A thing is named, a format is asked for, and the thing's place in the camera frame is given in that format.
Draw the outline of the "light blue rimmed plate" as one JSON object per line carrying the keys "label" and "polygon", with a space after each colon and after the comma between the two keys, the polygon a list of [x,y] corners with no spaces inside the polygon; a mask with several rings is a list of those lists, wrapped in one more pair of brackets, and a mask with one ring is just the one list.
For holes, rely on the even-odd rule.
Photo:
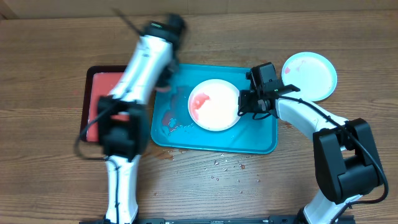
{"label": "light blue rimmed plate", "polygon": [[324,56],[314,52],[294,54],[284,63],[281,71],[284,85],[294,85],[299,92],[291,93],[294,98],[321,101],[335,91],[337,72]]}

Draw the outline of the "white plate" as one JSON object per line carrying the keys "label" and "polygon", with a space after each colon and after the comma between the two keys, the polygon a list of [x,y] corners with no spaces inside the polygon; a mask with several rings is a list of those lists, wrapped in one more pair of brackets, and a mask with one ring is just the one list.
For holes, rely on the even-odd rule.
{"label": "white plate", "polygon": [[188,98],[188,112],[199,127],[224,131],[233,127],[238,116],[239,90],[230,82],[210,79],[199,83]]}

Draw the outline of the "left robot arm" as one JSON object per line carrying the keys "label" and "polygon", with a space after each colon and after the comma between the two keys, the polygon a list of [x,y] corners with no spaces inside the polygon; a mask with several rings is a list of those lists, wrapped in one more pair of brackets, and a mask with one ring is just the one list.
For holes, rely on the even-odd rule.
{"label": "left robot arm", "polygon": [[98,142],[108,171],[105,223],[136,221],[137,170],[150,134],[146,106],[152,90],[166,87],[178,68],[185,29],[180,15],[169,14],[166,23],[151,21],[138,30],[139,40],[122,77],[98,100]]}

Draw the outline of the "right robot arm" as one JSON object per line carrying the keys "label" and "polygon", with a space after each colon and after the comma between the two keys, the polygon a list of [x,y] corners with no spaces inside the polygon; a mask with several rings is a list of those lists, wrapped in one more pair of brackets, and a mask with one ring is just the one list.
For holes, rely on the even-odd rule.
{"label": "right robot arm", "polygon": [[248,90],[241,90],[238,116],[259,114],[290,123],[313,142],[319,191],[296,215],[271,215],[269,223],[354,223],[347,208],[386,199],[389,185],[370,125],[362,118],[347,120],[295,96],[295,85],[283,84],[270,62],[246,73]]}

